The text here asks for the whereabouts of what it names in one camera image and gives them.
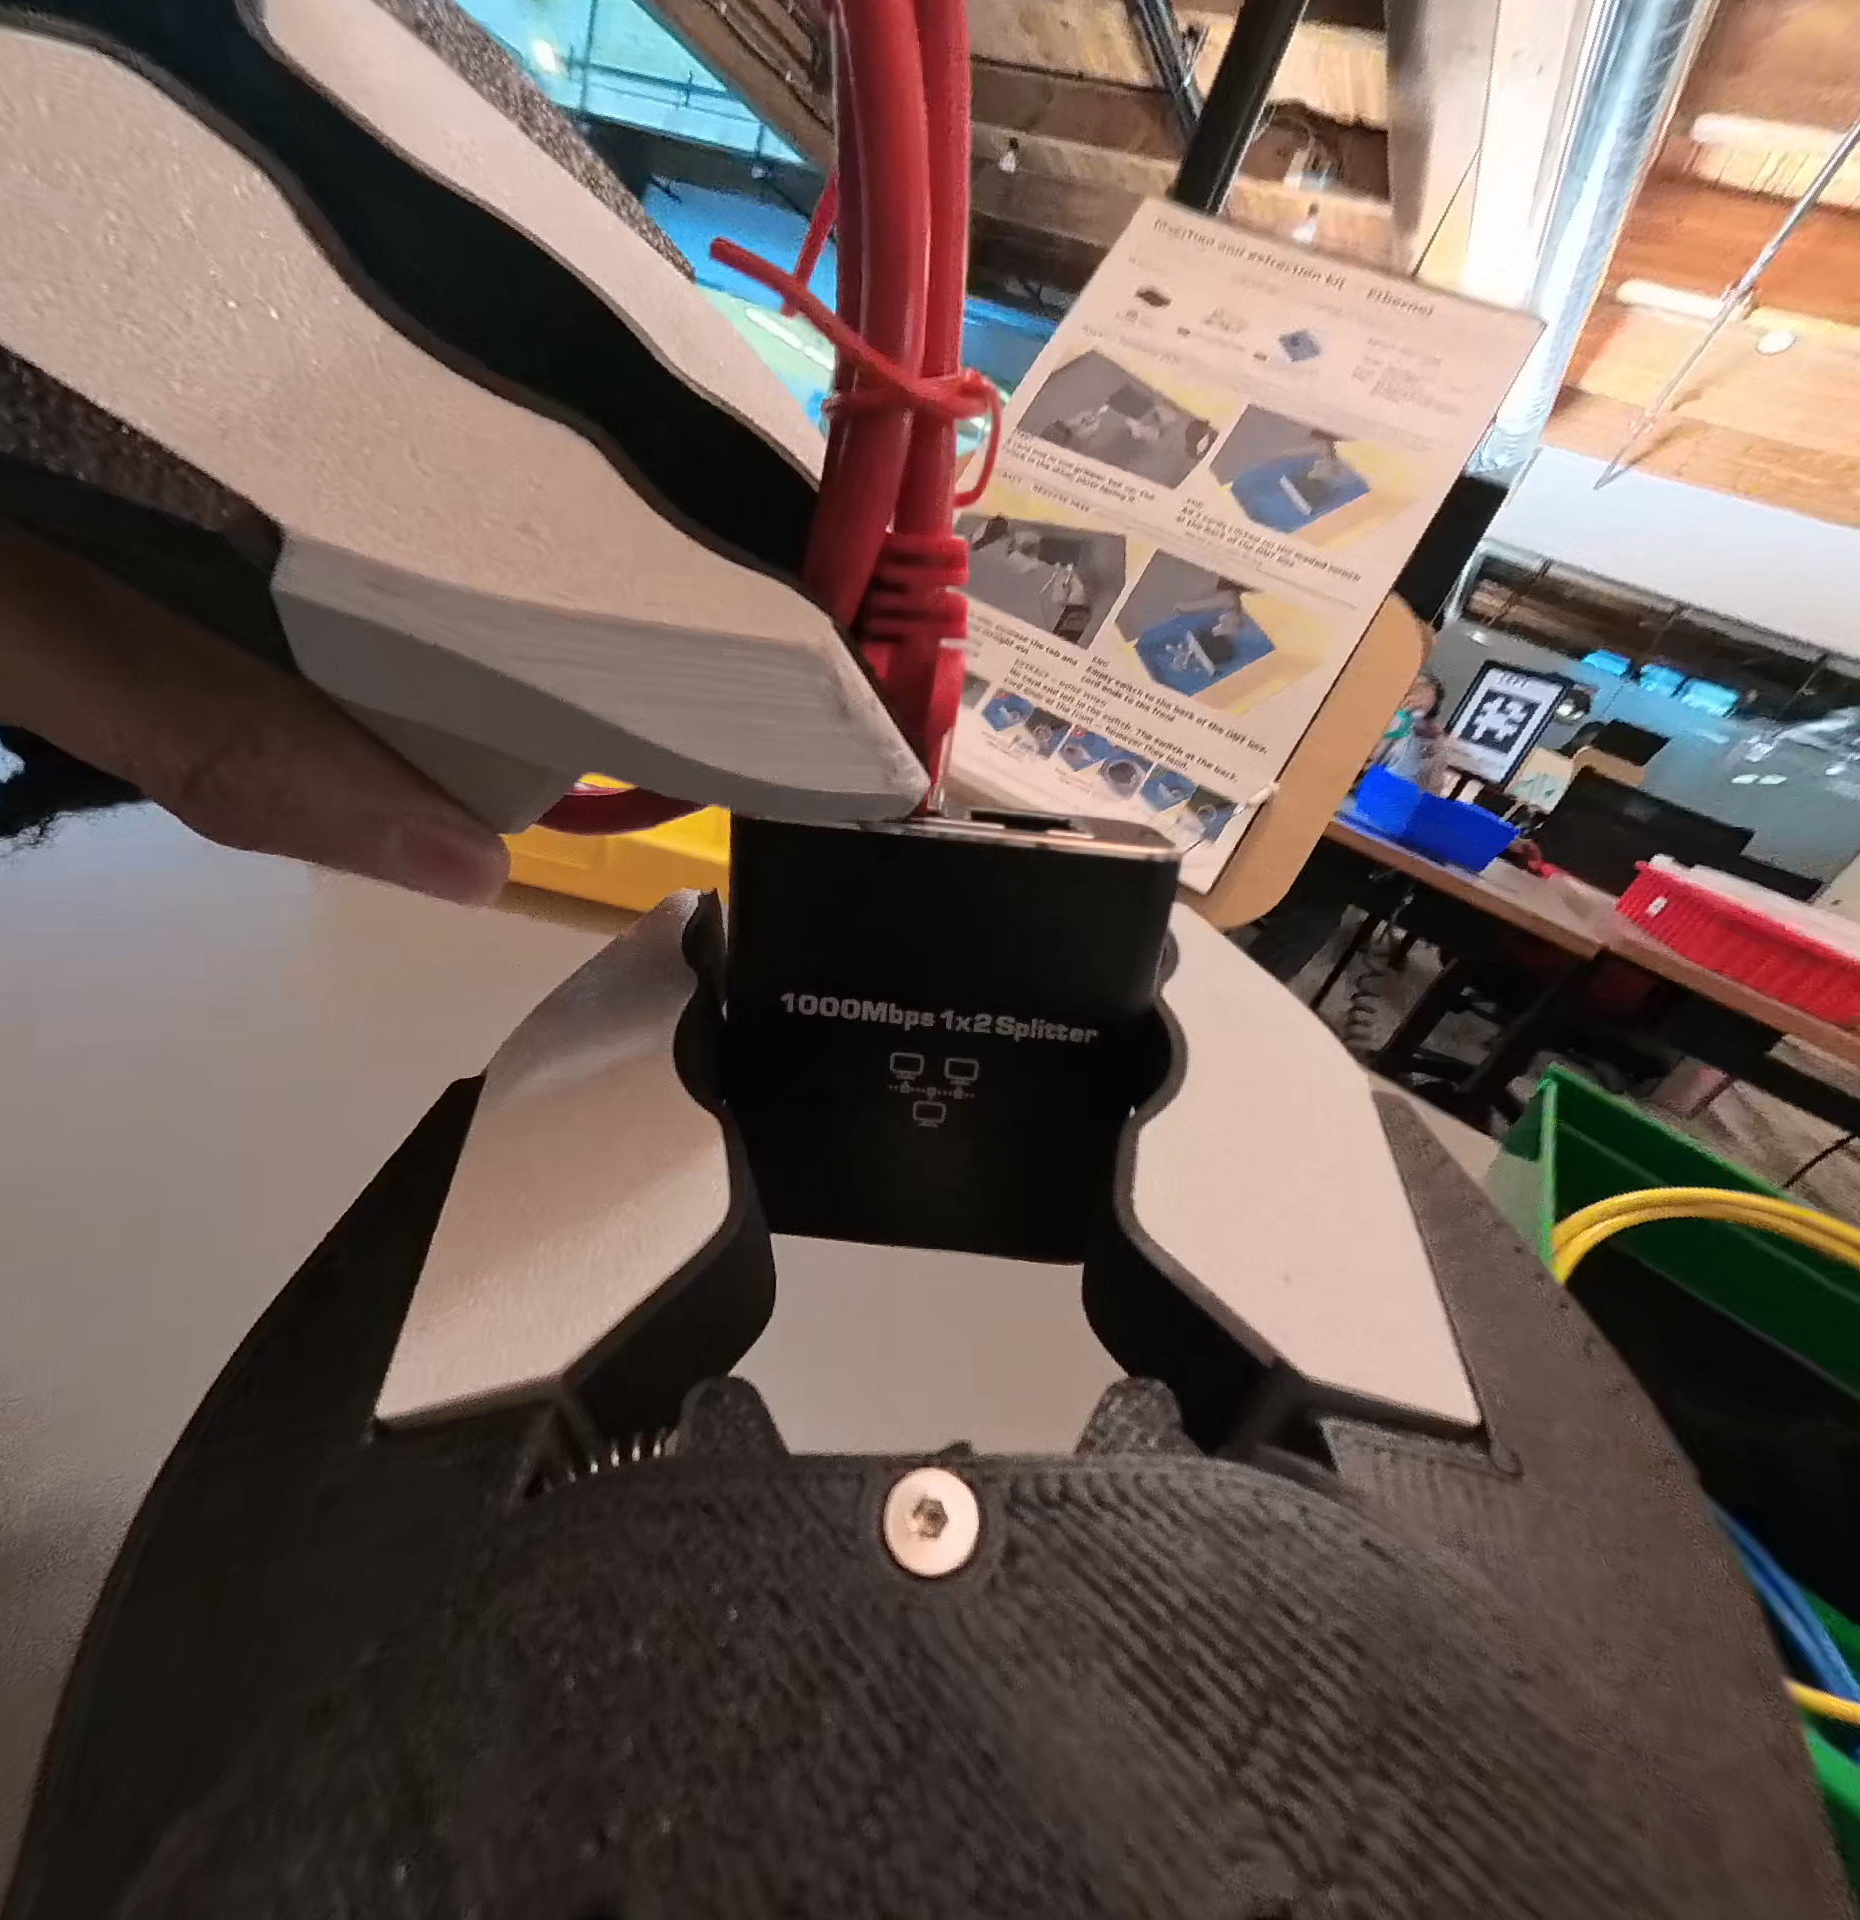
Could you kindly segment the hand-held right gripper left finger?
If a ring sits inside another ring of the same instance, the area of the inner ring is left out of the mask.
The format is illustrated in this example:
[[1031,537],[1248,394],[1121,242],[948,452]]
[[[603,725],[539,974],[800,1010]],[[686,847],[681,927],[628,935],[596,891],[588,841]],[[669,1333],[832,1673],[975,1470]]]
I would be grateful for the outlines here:
[[484,1071],[377,1423],[560,1404],[663,1430],[767,1326],[774,1251],[721,1090],[726,914],[675,893]]

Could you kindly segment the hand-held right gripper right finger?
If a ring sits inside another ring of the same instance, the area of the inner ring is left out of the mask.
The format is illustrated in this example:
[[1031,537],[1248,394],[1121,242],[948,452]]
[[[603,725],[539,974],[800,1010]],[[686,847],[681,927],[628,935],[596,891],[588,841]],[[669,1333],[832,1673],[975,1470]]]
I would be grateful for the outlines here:
[[1476,1441],[1485,1416],[1369,1076],[1303,1001],[1174,906],[1163,1072],[1124,1124],[1083,1308],[1213,1458],[1320,1420]]

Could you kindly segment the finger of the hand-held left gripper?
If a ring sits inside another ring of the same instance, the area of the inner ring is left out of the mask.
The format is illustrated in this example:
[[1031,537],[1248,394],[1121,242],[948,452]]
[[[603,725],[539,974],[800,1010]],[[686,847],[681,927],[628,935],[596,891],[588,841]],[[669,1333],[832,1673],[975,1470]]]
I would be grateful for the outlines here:
[[0,17],[0,344],[264,511],[282,672],[487,826],[584,774],[904,818],[931,774],[841,622],[377,287],[253,29]]
[[819,429],[511,49],[459,4],[248,14],[323,114],[319,203],[377,287],[689,533],[798,586]]

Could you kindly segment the black ethernet splitter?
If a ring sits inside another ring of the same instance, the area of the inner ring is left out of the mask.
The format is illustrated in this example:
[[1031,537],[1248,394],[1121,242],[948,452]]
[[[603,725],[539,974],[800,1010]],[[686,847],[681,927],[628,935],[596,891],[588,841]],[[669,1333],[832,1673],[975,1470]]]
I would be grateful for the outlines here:
[[776,1233],[1077,1266],[1169,1065],[1155,830],[733,823],[726,1100]]

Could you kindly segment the person's left hand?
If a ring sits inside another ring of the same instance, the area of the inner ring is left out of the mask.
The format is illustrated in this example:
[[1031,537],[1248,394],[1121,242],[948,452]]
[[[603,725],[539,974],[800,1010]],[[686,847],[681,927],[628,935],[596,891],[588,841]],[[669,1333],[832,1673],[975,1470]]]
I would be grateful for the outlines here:
[[487,906],[501,834],[302,679],[0,521],[0,841],[150,803],[198,835]]

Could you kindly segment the yellow plastic bin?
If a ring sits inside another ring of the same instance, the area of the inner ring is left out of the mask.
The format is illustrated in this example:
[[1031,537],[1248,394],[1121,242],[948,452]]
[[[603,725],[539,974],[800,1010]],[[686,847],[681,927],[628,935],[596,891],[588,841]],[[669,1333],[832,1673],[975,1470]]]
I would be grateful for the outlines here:
[[679,891],[721,897],[731,891],[731,813],[721,807],[630,834],[560,834],[538,825],[511,834],[507,844],[513,882],[597,906],[644,914]]

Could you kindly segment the green plastic bin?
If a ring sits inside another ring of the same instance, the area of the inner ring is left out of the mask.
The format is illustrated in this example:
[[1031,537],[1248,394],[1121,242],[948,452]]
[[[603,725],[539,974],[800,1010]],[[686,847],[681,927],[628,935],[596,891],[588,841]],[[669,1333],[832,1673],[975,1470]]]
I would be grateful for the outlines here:
[[1787,1678],[1860,1709],[1860,1230],[1567,1068],[1500,1141],[1497,1207],[1657,1404],[1756,1591]]

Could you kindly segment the long wood-edged work table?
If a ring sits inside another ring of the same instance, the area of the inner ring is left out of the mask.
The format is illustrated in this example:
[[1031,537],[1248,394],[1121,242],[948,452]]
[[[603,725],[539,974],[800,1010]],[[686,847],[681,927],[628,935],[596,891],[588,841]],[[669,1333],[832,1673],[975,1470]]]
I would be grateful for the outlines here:
[[1485,918],[1543,940],[1567,951],[1574,962],[1615,953],[1639,970],[1671,980],[1688,995],[1756,1021],[1773,1034],[1789,1034],[1860,1071],[1860,1033],[1817,1020],[1789,1001],[1763,995],[1745,981],[1695,964],[1685,956],[1647,938],[1639,924],[1633,924],[1615,908],[1612,897],[1591,888],[1581,881],[1532,876],[1507,862],[1496,862],[1494,871],[1472,876],[1423,859],[1341,813],[1328,823],[1323,841],[1374,867],[1390,867],[1414,884],[1453,897]]

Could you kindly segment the blue plastic bin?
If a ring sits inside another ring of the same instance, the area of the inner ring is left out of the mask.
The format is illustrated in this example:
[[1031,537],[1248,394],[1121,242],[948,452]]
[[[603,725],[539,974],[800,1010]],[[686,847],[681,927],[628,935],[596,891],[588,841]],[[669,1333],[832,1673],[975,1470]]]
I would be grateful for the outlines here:
[[1426,791],[1380,766],[1359,781],[1347,812],[1364,831],[1472,876],[1485,874],[1520,839],[1497,813]]

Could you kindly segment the wooden display board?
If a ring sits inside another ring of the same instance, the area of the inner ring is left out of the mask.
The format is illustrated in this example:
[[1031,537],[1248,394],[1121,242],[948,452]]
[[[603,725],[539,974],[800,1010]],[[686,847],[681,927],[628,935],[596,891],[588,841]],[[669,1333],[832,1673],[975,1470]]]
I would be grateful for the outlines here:
[[1399,592],[1387,595],[1224,871],[1206,893],[1182,887],[1185,906],[1232,932],[1287,895],[1418,682],[1430,648],[1430,625]]

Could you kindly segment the black framed tag sign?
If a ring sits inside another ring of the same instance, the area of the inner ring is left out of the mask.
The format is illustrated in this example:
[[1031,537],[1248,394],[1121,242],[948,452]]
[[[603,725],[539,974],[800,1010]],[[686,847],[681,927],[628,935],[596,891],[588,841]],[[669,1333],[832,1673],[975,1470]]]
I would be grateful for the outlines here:
[[1446,721],[1446,774],[1497,788],[1509,781],[1574,692],[1563,675],[1488,661]]

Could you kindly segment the red plastic bin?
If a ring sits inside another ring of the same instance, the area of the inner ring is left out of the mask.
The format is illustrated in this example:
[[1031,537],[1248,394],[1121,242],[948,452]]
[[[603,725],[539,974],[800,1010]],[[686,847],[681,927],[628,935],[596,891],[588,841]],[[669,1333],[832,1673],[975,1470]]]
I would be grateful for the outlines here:
[[1615,914],[1685,962],[1860,1030],[1860,927],[1715,867],[1637,864]]

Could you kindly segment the printed instruction sheet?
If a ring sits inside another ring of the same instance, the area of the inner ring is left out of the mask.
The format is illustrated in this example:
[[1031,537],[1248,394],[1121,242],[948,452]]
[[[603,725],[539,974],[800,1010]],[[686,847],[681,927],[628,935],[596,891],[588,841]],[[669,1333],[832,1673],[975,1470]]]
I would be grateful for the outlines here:
[[1207,893],[1539,334],[1143,200],[954,525],[954,791],[1151,825]]

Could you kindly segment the black pole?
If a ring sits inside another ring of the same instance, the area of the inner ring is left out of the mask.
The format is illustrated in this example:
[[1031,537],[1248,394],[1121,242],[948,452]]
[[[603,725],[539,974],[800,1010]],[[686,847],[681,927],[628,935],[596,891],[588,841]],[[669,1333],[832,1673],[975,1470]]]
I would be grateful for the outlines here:
[[1244,1],[1169,199],[1219,217],[1259,132],[1307,1]]

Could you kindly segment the silver ventilation duct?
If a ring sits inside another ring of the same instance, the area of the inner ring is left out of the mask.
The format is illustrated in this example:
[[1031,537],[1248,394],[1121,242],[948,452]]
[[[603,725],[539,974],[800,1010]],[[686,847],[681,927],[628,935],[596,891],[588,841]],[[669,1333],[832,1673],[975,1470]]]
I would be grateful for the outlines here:
[[1713,1],[1497,9],[1464,290],[1542,320],[1472,460],[1504,490],[1542,449],[1715,10]]

